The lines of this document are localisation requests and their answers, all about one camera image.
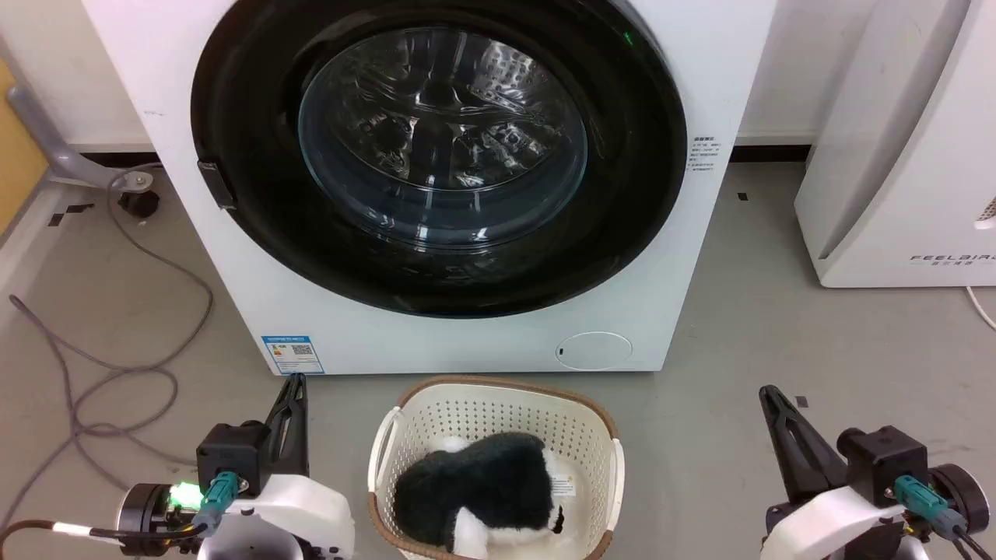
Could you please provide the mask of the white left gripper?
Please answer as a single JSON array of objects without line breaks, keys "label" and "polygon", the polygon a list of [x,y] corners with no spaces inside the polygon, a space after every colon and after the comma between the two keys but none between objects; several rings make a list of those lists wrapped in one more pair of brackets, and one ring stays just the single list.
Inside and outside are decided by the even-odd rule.
[{"label": "white left gripper", "polygon": [[353,560],[348,500],[307,478],[308,421],[307,378],[288,376],[267,417],[265,444],[268,467],[284,474],[271,475],[252,499],[235,499],[197,560]]}]

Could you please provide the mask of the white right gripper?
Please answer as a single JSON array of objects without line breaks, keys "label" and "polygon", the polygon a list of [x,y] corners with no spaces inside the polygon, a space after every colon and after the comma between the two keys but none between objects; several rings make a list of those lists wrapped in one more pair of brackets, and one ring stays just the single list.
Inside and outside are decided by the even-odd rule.
[{"label": "white right gripper", "polygon": [[882,518],[890,519],[906,510],[899,503],[879,508],[856,490],[844,487],[847,465],[842,457],[779,387],[761,387],[759,400],[787,503],[801,506],[808,501],[774,526],[761,548],[760,560],[822,560]]}]

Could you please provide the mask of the white front-load washing machine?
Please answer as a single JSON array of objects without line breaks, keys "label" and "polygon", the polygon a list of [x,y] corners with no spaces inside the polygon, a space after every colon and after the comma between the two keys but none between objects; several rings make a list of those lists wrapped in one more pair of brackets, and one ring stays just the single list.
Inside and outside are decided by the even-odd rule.
[{"label": "white front-load washing machine", "polygon": [[184,209],[271,370],[314,373],[569,372],[562,340],[626,337],[608,371],[654,372],[668,354],[778,0],[619,0],[651,31],[688,131],[665,225],[620,273],[523,314],[421,317],[370,307],[281,265],[217,205],[197,166],[190,100],[210,32],[236,0],[82,0]]}]

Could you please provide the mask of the black round washer door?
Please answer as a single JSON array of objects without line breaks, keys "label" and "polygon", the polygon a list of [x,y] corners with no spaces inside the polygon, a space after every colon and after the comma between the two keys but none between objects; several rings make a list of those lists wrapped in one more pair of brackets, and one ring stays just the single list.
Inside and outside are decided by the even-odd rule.
[{"label": "black round washer door", "polygon": [[620,273],[672,212],[688,139],[619,0],[236,0],[190,120],[217,205],[281,265],[460,319]]}]

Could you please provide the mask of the black and white plush toy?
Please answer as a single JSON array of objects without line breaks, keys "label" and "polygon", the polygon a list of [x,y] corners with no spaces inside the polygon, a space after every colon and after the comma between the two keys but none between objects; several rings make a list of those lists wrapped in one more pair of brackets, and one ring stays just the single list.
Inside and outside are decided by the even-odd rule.
[{"label": "black and white plush toy", "polygon": [[405,537],[489,560],[490,547],[561,535],[566,524],[557,453],[525,432],[469,442],[444,437],[395,482],[394,521]]}]

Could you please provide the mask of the cream perforated laundry basket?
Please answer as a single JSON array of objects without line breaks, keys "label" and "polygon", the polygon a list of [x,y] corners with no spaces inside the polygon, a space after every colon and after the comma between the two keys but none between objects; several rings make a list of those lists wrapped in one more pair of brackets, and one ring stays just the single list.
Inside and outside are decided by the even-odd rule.
[{"label": "cream perforated laundry basket", "polygon": [[394,521],[395,482],[439,439],[477,442],[499,432],[526,432],[557,453],[577,496],[563,499],[561,535],[490,548],[489,560],[602,560],[625,492],[625,453],[611,415],[573,391],[484,376],[437,376],[399,398],[378,426],[367,468],[374,528],[405,560],[468,560],[402,534]]}]

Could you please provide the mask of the round white filter cover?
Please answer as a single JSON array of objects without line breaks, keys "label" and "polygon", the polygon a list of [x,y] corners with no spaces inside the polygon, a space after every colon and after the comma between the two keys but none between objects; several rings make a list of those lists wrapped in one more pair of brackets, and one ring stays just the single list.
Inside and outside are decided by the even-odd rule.
[{"label": "round white filter cover", "polygon": [[556,358],[573,371],[608,371],[625,365],[632,353],[632,343],[621,334],[584,332],[562,340]]}]

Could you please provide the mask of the black caster wheel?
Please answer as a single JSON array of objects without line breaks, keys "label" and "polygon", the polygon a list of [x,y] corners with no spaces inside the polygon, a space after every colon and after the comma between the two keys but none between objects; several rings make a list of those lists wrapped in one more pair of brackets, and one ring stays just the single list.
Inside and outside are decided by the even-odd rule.
[{"label": "black caster wheel", "polygon": [[154,191],[124,192],[117,205],[133,219],[147,220],[159,209],[160,196]]}]

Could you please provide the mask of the white air purifier appliance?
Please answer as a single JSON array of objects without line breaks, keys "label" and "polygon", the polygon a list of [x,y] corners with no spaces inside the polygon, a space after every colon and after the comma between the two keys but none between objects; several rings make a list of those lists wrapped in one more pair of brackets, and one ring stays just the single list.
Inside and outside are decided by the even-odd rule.
[{"label": "white air purifier appliance", "polygon": [[794,211],[824,287],[996,287],[996,0],[878,0]]}]

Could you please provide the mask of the grey metal table leg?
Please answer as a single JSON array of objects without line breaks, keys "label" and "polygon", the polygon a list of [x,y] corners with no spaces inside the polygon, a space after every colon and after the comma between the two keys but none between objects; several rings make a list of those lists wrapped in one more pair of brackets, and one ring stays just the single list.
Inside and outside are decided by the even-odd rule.
[{"label": "grey metal table leg", "polygon": [[11,85],[6,100],[50,167],[53,181],[125,194],[143,194],[153,186],[153,175],[143,170],[114,169],[87,159],[61,137],[39,100],[20,84]]}]

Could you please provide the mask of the yellow wooden board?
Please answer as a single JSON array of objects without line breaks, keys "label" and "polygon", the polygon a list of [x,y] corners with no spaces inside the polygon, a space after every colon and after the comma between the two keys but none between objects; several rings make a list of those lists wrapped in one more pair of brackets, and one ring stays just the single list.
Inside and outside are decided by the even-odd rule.
[{"label": "yellow wooden board", "polygon": [[0,241],[47,170],[46,157],[6,98],[15,84],[0,56]]}]

